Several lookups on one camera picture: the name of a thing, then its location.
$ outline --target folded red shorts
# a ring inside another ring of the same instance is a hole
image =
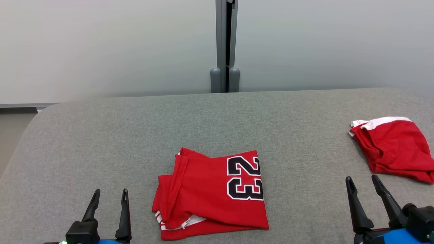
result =
[[[351,122],[349,130],[373,173],[386,173],[434,184],[434,160],[427,140],[405,117]]]
[[[174,174],[158,183],[152,211],[162,240],[268,229],[256,151],[208,158],[182,148]]]

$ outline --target white partition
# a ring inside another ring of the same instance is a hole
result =
[[[2,0],[0,104],[210,92],[215,5]]]
[[[434,96],[431,0],[239,0],[240,91],[396,86]]]

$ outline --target red fabric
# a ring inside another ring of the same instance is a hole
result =
[[[268,229],[265,204],[262,199],[232,199],[228,194],[228,182],[241,178],[243,186],[253,185],[253,192],[260,188],[255,182],[260,175],[249,175],[240,165],[241,175],[228,175],[228,158],[243,157],[259,170],[254,162],[256,151],[219,158],[207,156],[182,148],[175,156],[173,175],[160,175],[152,211],[160,211],[160,226],[176,229],[192,216],[206,218],[202,222],[186,226],[185,229],[162,230],[162,240],[177,240],[189,236],[250,229]]]
[[[373,173],[386,173],[434,184],[434,160],[428,143],[412,121],[395,120],[364,128],[350,129]]]

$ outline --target red garment with white trim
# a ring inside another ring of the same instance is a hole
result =
[[[386,173],[434,184],[434,160],[427,140],[405,117],[351,122],[350,135],[362,149],[373,173]]]
[[[182,148],[173,175],[160,175],[152,211],[162,240],[268,229],[256,151],[208,158]]]

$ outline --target gray tablecloth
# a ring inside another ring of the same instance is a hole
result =
[[[60,241],[95,189],[101,238],[113,238],[123,188],[132,243],[161,242],[151,212],[157,176],[187,147],[210,157],[257,150],[270,230],[178,243],[352,242],[345,177],[376,227],[388,218],[348,135],[355,119],[404,116],[434,146],[434,102],[400,89],[247,92],[94,99],[51,106],[26,129],[0,183],[0,243]],[[380,175],[403,206],[434,204],[434,187]]]

